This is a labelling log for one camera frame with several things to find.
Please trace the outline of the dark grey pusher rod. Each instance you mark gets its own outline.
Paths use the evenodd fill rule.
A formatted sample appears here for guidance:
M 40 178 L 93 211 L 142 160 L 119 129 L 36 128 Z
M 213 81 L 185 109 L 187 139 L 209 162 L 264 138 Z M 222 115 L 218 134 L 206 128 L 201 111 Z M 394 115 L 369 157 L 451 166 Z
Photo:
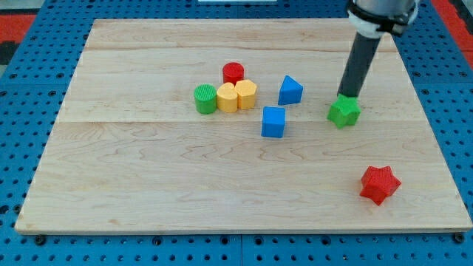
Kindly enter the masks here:
M 356 33 L 337 94 L 357 98 L 378 49 L 380 38 Z

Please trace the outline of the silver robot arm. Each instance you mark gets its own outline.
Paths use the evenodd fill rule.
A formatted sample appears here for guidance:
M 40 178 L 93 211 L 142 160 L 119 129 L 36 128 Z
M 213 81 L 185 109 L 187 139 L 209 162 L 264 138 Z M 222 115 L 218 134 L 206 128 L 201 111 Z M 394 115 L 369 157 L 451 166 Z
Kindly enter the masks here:
M 381 37 L 401 36 L 418 16 L 418 0 L 348 0 L 349 22 L 356 28 L 337 93 L 357 98 Z

